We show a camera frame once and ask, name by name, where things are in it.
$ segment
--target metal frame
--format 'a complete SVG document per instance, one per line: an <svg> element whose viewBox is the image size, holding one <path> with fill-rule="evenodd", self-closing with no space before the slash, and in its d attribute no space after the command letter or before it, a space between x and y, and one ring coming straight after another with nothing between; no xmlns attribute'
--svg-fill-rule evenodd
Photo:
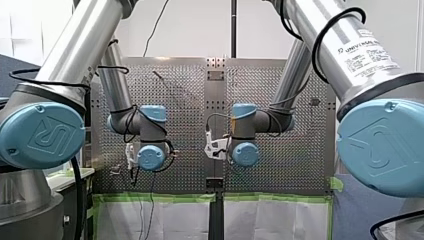
<svg viewBox="0 0 424 240"><path fill-rule="evenodd" d="M207 116L210 113L213 112L220 112L220 113L229 113L231 111L231 106L233 104L233 101L229 101L229 98L232 97L231 95L231 89L228 89L229 87L231 88L231 86L229 86L231 83L228 82L228 80L230 79L229 75L229 71L231 70L232 67L244 67L244 68L252 68L252 72L254 72L255 74L258 74L258 81L261 80L260 78L264 77L264 78L278 78L280 76L280 74L282 73L282 69L283 69L283 65L285 63L285 61L283 60L251 60L251 59L221 59L221 58L209 58L209 59L205 59L205 58L127 58L124 59L124 64L127 65L130 70L134 70L134 74L138 74L141 73L140 71L145 71L145 68L149 68L150 70L152 68L163 68L165 70L163 71L168 71L168 73L171 76L170 71L173 69L173 67L177 67L177 70L180 71L178 74L179 77L176 78L172 78L170 77L170 81L172 79L177 80L177 81L195 81L195 82L190 82L190 84L198 84L197 86L200 88L198 89L198 102L199 102L199 106L196 106L197 108L193 111L188 111L188 114L196 114L198 116L198 118L196 119L200 119L199 125L196 125L198 128L198 132L196 132L196 148L199 147L199 151L203 151L204 148L204 144L205 144L205 133L204 133L204 126L205 126L205 120L207 118ZM196 69L196 77L195 78L190 78L190 71L191 68L195 66ZM224 78L220 79L219 78L219 72L224 72ZM152 76L150 76L150 74L143 72L142 76L136 76L138 81L148 81ZM136 90L137 87L133 86L133 79L134 75L131 75L131 73L129 74L129 76L127 76L127 78L129 79L129 88L130 91L132 92L132 97L133 100L134 98L136 99L140 99L141 97L144 96L139 96L144 95L145 91L149 91L147 89L138 89L138 94L134 94L134 91ZM243 186L242 188L226 188L224 189L224 186L220 186L219 181L222 181L223 178L227 178L228 175L227 174L231 174L228 171L228 166L224 166L227 165L226 163L224 164L223 162L217 162L217 161L213 161L210 159L206 159L205 154L200 154L199 153L199 157L198 159L196 158L195 160L191 160L191 161L200 161L201 162L201 166L203 166L200 169L197 169L197 171L202 171L201 174L197 173L197 175L193 175L193 176L185 176L187 178L191 178L192 181L187 181L187 184L197 184L197 186L187 186L186 189L171 189L172 186L175 186L175 184L171 184L168 186L165 186L167 183L171 183L171 182L176 182L176 181L180 181L181 177L184 177L183 175L185 174L193 174L192 172L184 172L184 169L180 168L178 165L174 166L174 168L176 168L176 170L174 169L174 171L170 171L169 173L172 176L165 176L166 173L164 174L164 178L167 178L166 181L158 181L155 186L155 192L159 192L159 193L170 193L170 194L179 194L179 193L205 193L205 192L223 192L223 191L234 191L234 192L255 192L255 191L262 191L262 192L277 192L277 193L294 193L294 194L303 194L303 195L328 195L330 194L330 182L329 182L329 177L333 176L333 171L334 171L334 151L335 151L335 95L333 93L333 91L331 90L331 88L329 86L325 86L322 85L323 83L321 82L317 82L317 78L313 77L313 81L311 83L311 88L309 91L313 91L316 86L319 86L320 90L320 98L325 99L325 102L321 102L319 105L319 117L317 119L312 119L308 121L310 121L313 124L320 124L320 127L317 131L319 134L317 134L317 138L319 138L319 142L316 142L317 146L312 146L318 149L314 149L314 151L320 151L320 155L323 155L324 157L324 161L322 162L323 167L319 167L320 169L317 169L317 171L320 171L322 173L322 178L325 179L321 179L324 182L324 185L322 187L315 187L315 189L307 189L307 188L303 188L303 189L295 189L295 188L290 188L290 189L285 189L285 188L258 188L258 186L256 187L252 187L249 188L249 184L246 184L245 186ZM99 81L98 79L95 79L93 81L93 87L92 87L92 119L93 119L93 124L92 124L92 158L93 158L93 166L95 168L98 169L98 174L102 174L103 172L103 179L109 178L109 176L106 176L107 174L114 174L113 172L109 173L110 171L115 171L115 173L118 173L118 175L121 176L111 176L111 178L114 178L115 180L110 181L110 179L107 182L103 182L101 183L100 181L102 181L102 177L97 177L97 184L95 184L95 191L96 192L104 192L105 190L107 192L119 192L119 191L145 191L148 192L150 189L150 180L151 180L151 174L150 173L146 173L146 172L141 172L140 173L140 184L137 185L136 188L132 188L129 186L129 178L128 178L128 170L126 170L125 167L125 158L124 158L124 147L122 147L121 152L122 152L122 159L121 161L119 161L118 159L114 159L114 161L116 160L116 166L110 166L105 164L104 162L104 158L108 158L110 159L112 156L110 155L105 155L102 156L101 153L101 147L100 144L102 143L102 139L101 139L101 134L103 134L103 131L108 131L102 128L105 128L105 116L104 116L104 111L105 109L105 105L106 105L106 101L104 99L104 96L102 95L102 89L101 86L99 85ZM144 84L142 86L147 86L146 82L142 82L140 84ZM150 104L150 103L156 103L156 104L164 104L167 101L179 101L178 99L174 98L174 99L167 99L167 97L169 98L169 96L165 96L163 95L163 93L161 93L161 89L155 89L157 91L159 91L159 95L157 94L153 94L153 93L148 93L148 96L150 96L149 102L146 103L141 103L141 102L137 102L138 104ZM264 86L263 88L261 88L263 91L263 94L266 94L266 96L259 96L259 105L262 107L265 107L265 105L267 103L269 103L269 101L271 101L271 98L273 97L274 91L275 89L272 86ZM300 104L305 104L305 99L303 99L302 102L302 98L300 99ZM303 116L301 115L302 109L299 110L300 111L300 115L295 115L297 116L297 120L300 122L299 124L303 124L305 123L306 120L302 120ZM175 139L177 138L177 136L175 134L179 134L179 132L181 131L177 131L177 132L173 132L176 131L176 129L172 124L172 121L185 121L184 119L177 119L178 117L186 117L186 115L179 115L179 116L168 116L168 121L170 122L169 124L167 123L167 128L169 129L170 133L171 133L171 137L175 137ZM213 136L213 138L220 138L222 137L222 135L224 133L227 132L228 129L226 129L225 127L225 119L223 118L213 118L211 120L211 127L213 130L213 133L215 134L215 136ZM106 141L112 141L114 144L121 144L122 143L122 136L119 135L113 135L108 134L107 135L108 139L106 139ZM269 144L278 144L274 142L274 140L266 140L265 143L269 143ZM277 175L275 174L270 174L269 177L275 177ZM200 176L203 176L203 179L200 181L199 179L194 180L194 178L198 178ZM98 184L107 184L108 187L107 188L98 188Z"/></svg>

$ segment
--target white wall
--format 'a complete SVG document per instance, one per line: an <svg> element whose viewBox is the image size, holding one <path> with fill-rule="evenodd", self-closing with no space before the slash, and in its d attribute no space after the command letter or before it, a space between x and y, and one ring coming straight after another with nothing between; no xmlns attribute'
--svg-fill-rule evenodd
<svg viewBox="0 0 424 240"><path fill-rule="evenodd" d="M139 1L120 23L116 37L125 56L142 56L147 38L165 0ZM287 58L293 38L281 26L268 2L238 1L240 58ZM147 56L221 57L231 54L230 0L171 0Z"/></svg>
<svg viewBox="0 0 424 240"><path fill-rule="evenodd" d="M0 54L41 65L72 15L72 0L0 0Z"/></svg>

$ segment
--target metal base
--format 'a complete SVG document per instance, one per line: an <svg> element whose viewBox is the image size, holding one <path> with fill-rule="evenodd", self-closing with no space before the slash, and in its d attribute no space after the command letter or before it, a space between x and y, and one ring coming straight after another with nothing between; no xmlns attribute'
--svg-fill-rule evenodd
<svg viewBox="0 0 424 240"><path fill-rule="evenodd" d="M43 208L0 220L1 239L61 240L63 237L63 197L54 194Z"/></svg>

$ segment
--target green tape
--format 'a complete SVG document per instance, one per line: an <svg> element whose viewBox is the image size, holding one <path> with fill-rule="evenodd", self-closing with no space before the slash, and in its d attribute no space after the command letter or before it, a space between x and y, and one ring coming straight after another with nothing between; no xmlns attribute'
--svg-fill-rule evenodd
<svg viewBox="0 0 424 240"><path fill-rule="evenodd" d="M91 218L93 216L93 208L87 209L87 219Z"/></svg>
<svg viewBox="0 0 424 240"><path fill-rule="evenodd" d="M327 226L327 239L333 239L333 197L330 197L328 204L328 226Z"/></svg>
<svg viewBox="0 0 424 240"><path fill-rule="evenodd" d="M301 196L294 194L272 193L225 193L224 200L228 202L243 201L278 201L325 204L331 201L329 196Z"/></svg>
<svg viewBox="0 0 424 240"><path fill-rule="evenodd" d="M215 201L214 194L156 194L153 193L117 193L117 194L98 194L93 196L93 200L99 203L106 202L154 202L159 203L208 203Z"/></svg>
<svg viewBox="0 0 424 240"><path fill-rule="evenodd" d="M344 185L343 185L342 180L340 180L336 177L331 177L330 178L330 187L333 190L337 190L339 192L342 192Z"/></svg>

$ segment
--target black cable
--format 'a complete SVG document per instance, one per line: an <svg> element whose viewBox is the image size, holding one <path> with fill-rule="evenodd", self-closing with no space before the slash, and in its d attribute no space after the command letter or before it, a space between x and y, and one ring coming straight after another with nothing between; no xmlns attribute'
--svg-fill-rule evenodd
<svg viewBox="0 0 424 240"><path fill-rule="evenodd" d="M162 127L157 122L153 121L148 116L146 116L146 114L144 114L143 111L141 111L141 110L138 110L138 111L140 112L141 115L143 115L144 118L147 119L147 121L149 121L150 123L152 123L153 125L155 125L157 128L161 129L165 133L165 136L168 135L168 131L166 131L166 129L164 127Z"/></svg>
<svg viewBox="0 0 424 240"><path fill-rule="evenodd" d="M319 50L321 48L321 44L322 41L325 37L325 34L327 34L327 32L335 25L339 22L340 19L342 19L343 17L345 17L346 14L348 13L359 13L362 17L362 23L365 23L366 21L366 13L362 8L358 8L358 7L352 7L352 8L348 8L346 10L344 10L343 12L337 14L336 16L334 16L333 18L331 18L327 24L325 25L325 27L321 30L321 32L318 34L314 46L312 48L312 67L314 68L315 73L318 75L319 78L321 78L321 80L323 80L325 83L328 83L327 78L321 73L319 67L318 67L318 54L319 54Z"/></svg>
<svg viewBox="0 0 424 240"><path fill-rule="evenodd" d="M146 234L146 237L144 238L144 240L147 240L147 238L149 238L150 228L152 227L153 211L155 209L155 201L153 200L153 189L154 189L154 186L155 186L155 181L156 181L156 173L153 173L152 184L150 186L150 201L152 201L152 210L150 211L149 227L147 228L147 234Z"/></svg>
<svg viewBox="0 0 424 240"><path fill-rule="evenodd" d="M137 185L137 181L138 181L138 174L140 173L140 167L137 167L137 172L135 173L135 177L134 177L134 179L132 179L132 176L131 176L131 185L133 186L133 187L135 187L136 185Z"/></svg>
<svg viewBox="0 0 424 240"><path fill-rule="evenodd" d="M131 142L136 137L136 135L133 135L129 140L127 140L127 134L130 133L130 125L131 125L132 121L134 120L135 114L138 111L137 105L134 104L133 108L134 108L134 111L131 113L131 115L128 115L127 119L125 120L125 131L124 131L124 142L125 143Z"/></svg>
<svg viewBox="0 0 424 240"><path fill-rule="evenodd" d="M209 120L214 116L231 119L231 116L228 116L228 115L225 115L225 114L222 114L222 113L212 113L206 119L206 131L209 131Z"/></svg>
<svg viewBox="0 0 424 240"><path fill-rule="evenodd" d="M97 68L100 69L121 69L124 70L123 74L128 74L130 72L130 70L127 67L124 66L98 66Z"/></svg>
<svg viewBox="0 0 424 240"><path fill-rule="evenodd" d="M109 42L109 44L107 45L108 47L110 47L112 44L118 44L119 40L118 39L113 39L112 41Z"/></svg>
<svg viewBox="0 0 424 240"><path fill-rule="evenodd" d="M309 83L309 78L306 80L306 82L303 84L303 86L301 88L299 88L299 90L297 90L297 92L293 96L286 98L284 100L281 100L279 102L276 102L276 103L271 103L269 105L270 106L280 105L282 103L285 103L285 102L288 102L290 100L295 99L297 96L299 96L299 94L301 94L303 92L303 90L305 90L305 88L308 86L308 83Z"/></svg>
<svg viewBox="0 0 424 240"><path fill-rule="evenodd" d="M290 20L288 20L288 19L286 19L284 17L284 2L285 2L285 0L282 0L281 1L281 4L280 4L280 19L281 19L281 23L283 24L284 29L286 29L286 31L288 33L290 33L290 35L292 35L293 37L299 39L300 41L303 41L302 37L299 34L297 34L297 33L294 32L294 30L293 30L293 28L292 28L292 26L290 24Z"/></svg>
<svg viewBox="0 0 424 240"><path fill-rule="evenodd" d="M160 19L162 18L163 12L165 11L165 8L166 8L166 6L168 5L168 2L169 2L169 0L166 0L166 1L165 1L165 4L164 4L164 5L163 5L163 7L162 7L162 10L161 10L161 12L160 12L160 14L159 14L159 17L158 17L158 19L156 20L155 27L153 28L153 31L152 31L152 33L150 34L150 37L147 39L147 42L146 42L146 48L144 49L143 57L146 57L147 50L149 49L149 43L150 43L150 40L151 40L151 39L153 38L153 36L155 35L156 28L158 27L159 21L160 21Z"/></svg>
<svg viewBox="0 0 424 240"><path fill-rule="evenodd" d="M75 187L77 192L77 220L75 224L75 240L80 240L82 230L84 229L85 207L84 207L84 187L81 179L78 161L76 157L71 159L72 168L74 169Z"/></svg>
<svg viewBox="0 0 424 240"><path fill-rule="evenodd" d="M372 225L372 227L370 228L371 237L372 237L372 239L377 240L377 236L375 235L375 230L379 229L383 225L386 225L386 224L392 223L392 222L397 222L397 221L400 221L400 220L405 220L405 219L408 219L408 218L415 218L415 217L421 217L421 216L424 216L424 210L406 213L406 214L398 215L398 216L391 217L391 218L385 219L383 221L380 221L380 222Z"/></svg>
<svg viewBox="0 0 424 240"><path fill-rule="evenodd" d="M65 83L65 82L47 82L47 81L38 81L32 78L20 77L18 75L25 73L34 73L40 71L40 68L28 68L28 69L20 69L9 72L9 77L21 80L28 83L38 84L38 85L52 85L52 86L65 86L65 87L80 87L84 88L86 91L90 91L90 86L82 84L82 83Z"/></svg>

